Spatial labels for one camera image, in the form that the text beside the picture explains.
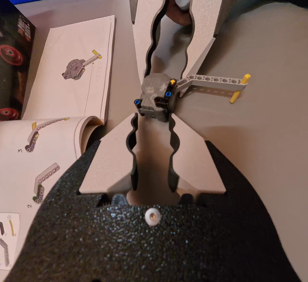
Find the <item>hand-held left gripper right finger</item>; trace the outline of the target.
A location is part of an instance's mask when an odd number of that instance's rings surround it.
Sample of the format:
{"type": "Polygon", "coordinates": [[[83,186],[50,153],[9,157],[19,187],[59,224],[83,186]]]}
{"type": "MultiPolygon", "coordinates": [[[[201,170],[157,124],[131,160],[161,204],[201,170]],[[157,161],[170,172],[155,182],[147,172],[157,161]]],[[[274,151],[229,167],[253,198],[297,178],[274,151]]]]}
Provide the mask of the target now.
{"type": "Polygon", "coordinates": [[[226,188],[205,140],[179,117],[169,117],[170,145],[168,185],[179,195],[223,194],[226,188]]]}

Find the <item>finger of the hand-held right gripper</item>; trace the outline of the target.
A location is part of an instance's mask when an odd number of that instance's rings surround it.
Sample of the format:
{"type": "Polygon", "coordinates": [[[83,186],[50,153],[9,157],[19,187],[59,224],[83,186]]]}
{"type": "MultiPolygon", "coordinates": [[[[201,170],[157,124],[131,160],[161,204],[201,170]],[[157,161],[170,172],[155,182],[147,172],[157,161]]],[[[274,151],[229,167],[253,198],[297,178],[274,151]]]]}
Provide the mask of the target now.
{"type": "Polygon", "coordinates": [[[140,83],[151,71],[157,47],[156,31],[165,15],[168,0],[129,0],[140,83]]]}
{"type": "Polygon", "coordinates": [[[179,80],[179,91],[191,84],[236,0],[191,0],[192,37],[186,48],[186,65],[179,80]]]}

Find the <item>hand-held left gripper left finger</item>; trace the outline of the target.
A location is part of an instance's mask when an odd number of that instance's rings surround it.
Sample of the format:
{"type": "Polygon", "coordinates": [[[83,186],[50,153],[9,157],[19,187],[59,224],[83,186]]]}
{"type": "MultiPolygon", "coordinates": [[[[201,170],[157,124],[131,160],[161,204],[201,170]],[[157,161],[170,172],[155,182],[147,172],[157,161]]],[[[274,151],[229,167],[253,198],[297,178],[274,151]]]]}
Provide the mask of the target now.
{"type": "Polygon", "coordinates": [[[84,177],[79,192],[127,194],[137,190],[138,114],[133,113],[100,140],[98,149],[84,177]]]}

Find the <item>grey toy brick assembly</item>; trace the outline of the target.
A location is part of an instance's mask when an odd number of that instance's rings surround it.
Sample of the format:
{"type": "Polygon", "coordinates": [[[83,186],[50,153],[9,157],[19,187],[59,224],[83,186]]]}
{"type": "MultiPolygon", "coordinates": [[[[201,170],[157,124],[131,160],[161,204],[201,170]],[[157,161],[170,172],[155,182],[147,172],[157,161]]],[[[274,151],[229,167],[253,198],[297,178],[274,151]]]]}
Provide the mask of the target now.
{"type": "Polygon", "coordinates": [[[190,86],[233,91],[231,103],[234,103],[248,85],[250,77],[249,74],[242,79],[190,74],[177,81],[165,73],[150,73],[144,78],[141,96],[134,104],[141,116],[167,122],[173,113],[177,96],[190,86]]]}

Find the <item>white instruction booklet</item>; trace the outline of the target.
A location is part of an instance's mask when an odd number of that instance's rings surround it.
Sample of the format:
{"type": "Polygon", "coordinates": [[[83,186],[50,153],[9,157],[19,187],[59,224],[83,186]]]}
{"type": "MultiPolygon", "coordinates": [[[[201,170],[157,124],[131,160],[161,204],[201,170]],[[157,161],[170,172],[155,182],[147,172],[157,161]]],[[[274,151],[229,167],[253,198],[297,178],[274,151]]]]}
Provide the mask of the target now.
{"type": "Polygon", "coordinates": [[[21,120],[1,122],[1,281],[43,200],[106,122],[116,18],[49,30],[21,120]]]}

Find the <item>person's right hand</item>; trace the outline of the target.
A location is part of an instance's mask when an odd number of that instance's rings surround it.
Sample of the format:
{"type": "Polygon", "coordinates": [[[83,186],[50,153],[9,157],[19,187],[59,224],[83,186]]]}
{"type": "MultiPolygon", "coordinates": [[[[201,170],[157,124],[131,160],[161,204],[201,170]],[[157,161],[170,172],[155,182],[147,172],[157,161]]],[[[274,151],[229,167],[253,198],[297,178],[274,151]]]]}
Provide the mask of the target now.
{"type": "Polygon", "coordinates": [[[181,26],[188,26],[192,23],[189,11],[183,11],[177,3],[172,0],[168,2],[166,16],[181,26]]]}

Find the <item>black toy set box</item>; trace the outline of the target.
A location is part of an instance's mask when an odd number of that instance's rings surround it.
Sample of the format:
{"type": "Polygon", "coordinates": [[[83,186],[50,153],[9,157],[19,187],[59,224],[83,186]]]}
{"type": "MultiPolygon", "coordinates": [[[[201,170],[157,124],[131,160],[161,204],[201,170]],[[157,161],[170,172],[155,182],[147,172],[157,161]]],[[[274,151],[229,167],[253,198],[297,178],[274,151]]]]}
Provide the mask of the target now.
{"type": "Polygon", "coordinates": [[[0,0],[0,121],[21,117],[35,26],[9,0],[0,0]]]}

